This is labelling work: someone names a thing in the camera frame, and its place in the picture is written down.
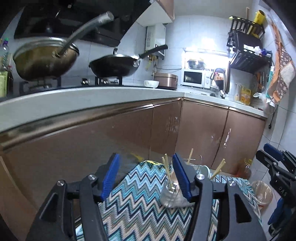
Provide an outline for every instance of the dish rack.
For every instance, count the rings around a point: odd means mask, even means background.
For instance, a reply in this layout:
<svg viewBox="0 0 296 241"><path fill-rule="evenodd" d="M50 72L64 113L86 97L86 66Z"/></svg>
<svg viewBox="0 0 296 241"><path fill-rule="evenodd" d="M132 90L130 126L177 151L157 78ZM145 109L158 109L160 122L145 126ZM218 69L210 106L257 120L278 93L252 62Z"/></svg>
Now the dish rack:
<svg viewBox="0 0 296 241"><path fill-rule="evenodd" d="M269 64L271 58L258 56L254 51L244 48L244 45L262 48L260 39L264 34L262 25L233 16L227 41L227 47L232 47L234 51L230 67L254 74Z"/></svg>

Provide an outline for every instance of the brown rice cooker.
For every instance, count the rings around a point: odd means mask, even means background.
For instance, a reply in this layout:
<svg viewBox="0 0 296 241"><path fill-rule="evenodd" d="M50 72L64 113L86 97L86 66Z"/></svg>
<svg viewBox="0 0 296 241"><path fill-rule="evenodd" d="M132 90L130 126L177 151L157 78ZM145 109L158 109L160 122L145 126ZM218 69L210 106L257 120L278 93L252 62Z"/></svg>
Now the brown rice cooker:
<svg viewBox="0 0 296 241"><path fill-rule="evenodd" d="M176 90L178 76L174 74L155 73L154 80L159 81L158 89Z"/></svg>

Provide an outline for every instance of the brown patterned cloth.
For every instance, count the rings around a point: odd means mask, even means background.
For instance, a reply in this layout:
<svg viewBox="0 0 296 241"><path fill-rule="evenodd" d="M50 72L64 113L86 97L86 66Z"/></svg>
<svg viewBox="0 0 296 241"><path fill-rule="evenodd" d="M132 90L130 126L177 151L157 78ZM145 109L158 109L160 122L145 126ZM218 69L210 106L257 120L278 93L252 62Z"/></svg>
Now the brown patterned cloth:
<svg viewBox="0 0 296 241"><path fill-rule="evenodd" d="M278 104L286 94L290 82L295 77L295 66L291 56L287 53L282 44L277 26L274 22L272 22L271 25L274 29L277 49L274 75L267 91L272 98L272 101L275 104Z"/></svg>

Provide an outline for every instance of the zigzag patterned tablecloth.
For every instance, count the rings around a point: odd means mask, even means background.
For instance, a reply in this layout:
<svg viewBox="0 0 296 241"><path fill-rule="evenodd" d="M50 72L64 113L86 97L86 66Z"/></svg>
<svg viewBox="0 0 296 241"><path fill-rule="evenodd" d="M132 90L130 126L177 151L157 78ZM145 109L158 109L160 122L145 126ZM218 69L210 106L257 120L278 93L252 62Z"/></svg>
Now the zigzag patterned tablecloth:
<svg viewBox="0 0 296 241"><path fill-rule="evenodd" d="M183 241L193 207L168 209L159 202L166 181L163 165L139 163L99 204L105 230L110 241L180 240ZM216 182L235 180L261 223L260 212L250 183L242 178L217 175ZM219 201L213 200L208 241L216 240ZM84 241L82 225L76 229L77 239Z"/></svg>

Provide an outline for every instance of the metal bolt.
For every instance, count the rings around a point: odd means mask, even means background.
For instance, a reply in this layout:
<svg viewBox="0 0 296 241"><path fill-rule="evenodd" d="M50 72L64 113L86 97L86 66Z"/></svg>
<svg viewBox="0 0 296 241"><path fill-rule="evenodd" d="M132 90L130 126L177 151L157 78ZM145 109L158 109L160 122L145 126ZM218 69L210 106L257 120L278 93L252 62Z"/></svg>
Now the metal bolt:
<svg viewBox="0 0 296 241"><path fill-rule="evenodd" d="M198 180L204 180L204 179L205 179L205 175L203 175L203 174L197 174L197 175L196 175L196 178L197 178Z"/></svg>
<svg viewBox="0 0 296 241"><path fill-rule="evenodd" d="M233 180L229 180L229 181L228 181L228 184L229 184L229 186L231 186L231 187L233 187L233 186L236 185L235 181L233 181Z"/></svg>
<svg viewBox="0 0 296 241"><path fill-rule="evenodd" d="M65 184L65 182L63 180L57 181L57 185L59 187L63 186Z"/></svg>
<svg viewBox="0 0 296 241"><path fill-rule="evenodd" d="M95 174L90 174L89 175L89 180L95 180L96 179L96 175Z"/></svg>

